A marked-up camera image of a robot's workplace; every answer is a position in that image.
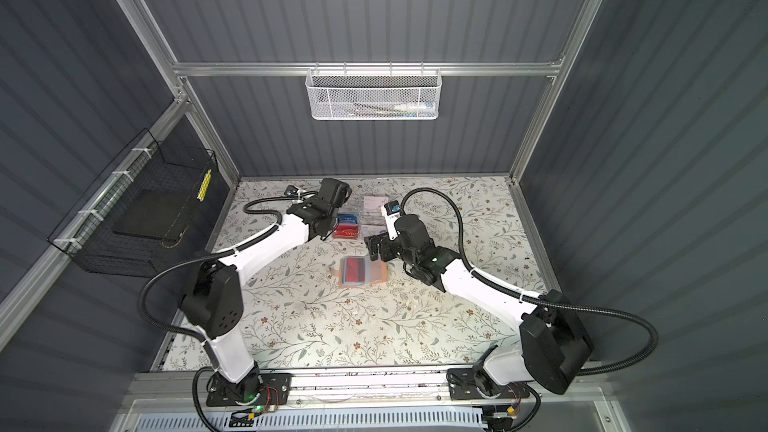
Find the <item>pink leather card holder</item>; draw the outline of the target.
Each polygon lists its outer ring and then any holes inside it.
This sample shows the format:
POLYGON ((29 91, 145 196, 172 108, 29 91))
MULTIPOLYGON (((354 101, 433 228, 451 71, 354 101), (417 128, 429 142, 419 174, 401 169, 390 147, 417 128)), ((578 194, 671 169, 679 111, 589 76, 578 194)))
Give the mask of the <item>pink leather card holder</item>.
POLYGON ((342 257, 332 276, 340 288, 358 288, 368 285, 378 285, 388 281, 387 264, 369 256, 342 257))

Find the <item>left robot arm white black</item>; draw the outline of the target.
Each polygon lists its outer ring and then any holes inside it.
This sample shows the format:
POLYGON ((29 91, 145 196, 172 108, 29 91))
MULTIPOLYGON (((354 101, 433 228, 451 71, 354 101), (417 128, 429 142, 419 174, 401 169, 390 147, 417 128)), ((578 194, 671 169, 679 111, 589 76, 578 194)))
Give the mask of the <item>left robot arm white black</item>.
POLYGON ((247 403, 261 393, 259 367, 240 330, 244 314, 242 290, 256 273, 284 253, 314 238, 326 239, 338 226, 339 209, 351 196, 349 184, 324 178, 317 191, 295 186, 283 195, 252 200, 243 206, 249 215, 270 215, 275 222, 205 260, 180 309, 202 346, 213 370, 247 403))

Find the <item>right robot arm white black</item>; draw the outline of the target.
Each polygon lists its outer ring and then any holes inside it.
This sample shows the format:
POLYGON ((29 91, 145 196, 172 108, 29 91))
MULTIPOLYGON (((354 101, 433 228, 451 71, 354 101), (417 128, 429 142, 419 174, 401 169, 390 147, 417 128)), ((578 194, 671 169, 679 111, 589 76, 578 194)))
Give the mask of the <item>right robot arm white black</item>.
POLYGON ((406 274, 441 292, 465 299, 518 330, 521 350, 490 347, 473 365, 472 381, 485 397, 513 383, 533 381, 564 394, 594 346, 569 303, 552 290, 538 295, 465 266, 457 251, 438 246, 414 214, 387 222, 383 233, 364 239, 372 259, 400 259, 406 274))

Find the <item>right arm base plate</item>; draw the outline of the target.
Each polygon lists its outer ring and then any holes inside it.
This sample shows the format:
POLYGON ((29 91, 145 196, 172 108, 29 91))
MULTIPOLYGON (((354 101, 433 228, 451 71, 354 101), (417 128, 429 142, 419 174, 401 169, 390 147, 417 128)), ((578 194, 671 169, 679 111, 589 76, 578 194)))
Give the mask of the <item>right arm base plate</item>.
POLYGON ((477 368, 449 368, 446 372, 449 395, 453 401, 504 399, 520 401, 530 397, 522 383, 496 384, 477 368))

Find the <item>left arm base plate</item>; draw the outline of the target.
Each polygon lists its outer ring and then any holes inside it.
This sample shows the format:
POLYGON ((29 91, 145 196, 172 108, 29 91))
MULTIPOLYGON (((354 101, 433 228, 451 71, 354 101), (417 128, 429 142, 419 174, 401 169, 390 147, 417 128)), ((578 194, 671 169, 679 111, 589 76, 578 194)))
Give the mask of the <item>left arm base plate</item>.
POLYGON ((232 383, 214 373, 206 385, 208 407, 282 406, 287 403, 293 376, 289 373, 251 373, 232 383))

